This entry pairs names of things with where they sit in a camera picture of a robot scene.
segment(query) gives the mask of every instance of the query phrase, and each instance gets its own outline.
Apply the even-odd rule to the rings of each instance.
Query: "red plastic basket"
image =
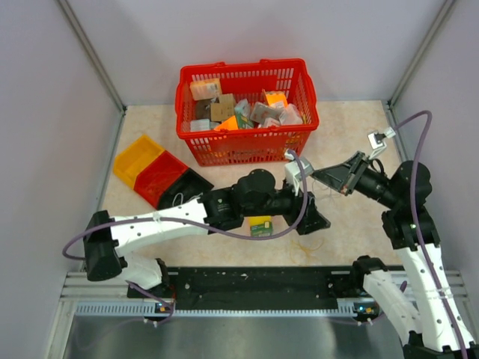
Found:
[[[191,132],[189,123],[196,118],[189,84],[214,78],[220,79],[223,93],[232,93],[236,101],[248,99],[251,104],[263,101],[263,89],[282,90],[288,103],[296,105],[305,115],[306,123],[267,129]],[[185,140],[201,166],[282,161],[287,149],[301,153],[309,135],[320,124],[313,82],[305,62],[299,58],[260,60],[256,64],[219,62],[186,66],[180,72],[175,110],[178,137]]]

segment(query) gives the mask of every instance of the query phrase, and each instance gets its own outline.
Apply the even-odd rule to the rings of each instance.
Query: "white wall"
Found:
[[[0,51],[0,358],[41,358],[119,114],[54,1],[2,1]]]
[[[321,99],[389,99],[442,0],[70,0],[127,104],[174,101],[180,68],[304,58]]]
[[[446,264],[463,274],[479,306],[479,2],[459,1],[397,106],[398,120],[422,109],[433,124],[421,161],[432,174],[428,200]],[[411,156],[424,119],[404,128]]]

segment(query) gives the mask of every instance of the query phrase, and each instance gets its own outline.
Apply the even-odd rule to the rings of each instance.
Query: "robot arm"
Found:
[[[372,295],[383,308],[401,338],[406,358],[455,358],[454,353],[459,353],[459,340],[451,327],[443,300],[449,303],[454,317],[457,318],[468,352],[475,355],[470,357],[479,358],[479,349],[474,344],[474,338],[460,320],[443,269],[439,236],[433,219],[424,207],[426,197],[432,191],[429,170],[419,163],[416,207],[421,233],[433,266],[438,272],[441,290],[436,288],[424,254],[419,248],[412,220],[409,202],[412,161],[403,162],[389,179],[380,163],[381,171],[371,168],[374,157],[357,152],[340,165],[315,171],[312,177],[345,196],[356,190],[388,207],[388,211],[382,214],[383,229],[408,274],[418,312],[405,303],[400,291],[392,288],[384,265],[370,268],[369,260],[378,259],[360,257],[355,262],[353,268],[356,270],[356,286]]]
[[[307,175],[312,167],[301,159]],[[132,217],[110,217],[107,211],[93,215],[88,228],[110,221],[144,218],[146,222],[122,224],[93,232],[84,238],[87,278],[90,281],[118,277],[137,283],[143,289],[168,285],[168,271],[161,260],[136,254],[139,248],[189,235],[211,234],[207,229],[181,220],[205,224],[217,230],[232,230],[242,226],[244,217],[283,215],[289,225],[298,218],[303,196],[308,196],[306,212],[296,226],[298,234],[308,234],[328,228],[330,223],[318,211],[314,195],[299,189],[299,168],[296,162],[285,165],[286,180],[275,189],[274,176],[265,170],[254,170],[231,187],[209,191],[199,197],[169,209]],[[176,218],[179,221],[162,221]]]

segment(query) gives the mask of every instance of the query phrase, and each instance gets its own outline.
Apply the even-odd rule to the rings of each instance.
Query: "beige floor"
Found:
[[[309,138],[302,153],[318,169],[336,165],[357,150],[369,153],[367,133],[387,126],[379,101],[321,102],[317,106],[321,124]],[[126,113],[117,152],[123,151],[142,134],[149,135],[178,159],[205,177],[216,188],[234,184],[254,168],[275,175],[277,187],[284,178],[281,162],[253,165],[199,167],[185,143],[175,133],[172,105],[130,106]],[[391,176],[399,165],[394,144],[381,156]],[[314,184],[317,208],[332,223],[331,228],[307,236],[295,231],[280,239],[252,242],[218,234],[173,239],[143,248],[140,253],[160,257],[167,266],[312,266],[347,265],[363,254],[380,257],[386,264],[399,263],[382,230],[384,207],[359,193],[342,197],[321,184]],[[103,208],[110,215],[134,215],[154,210],[114,174],[110,176]],[[273,221],[275,232],[287,227],[282,217]],[[236,230],[247,234],[246,225]]]

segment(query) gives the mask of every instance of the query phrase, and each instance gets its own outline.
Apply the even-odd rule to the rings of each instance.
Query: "yellow tray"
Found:
[[[162,154],[165,149],[146,135],[120,153],[113,164],[116,174],[131,189],[135,188],[136,177]]]

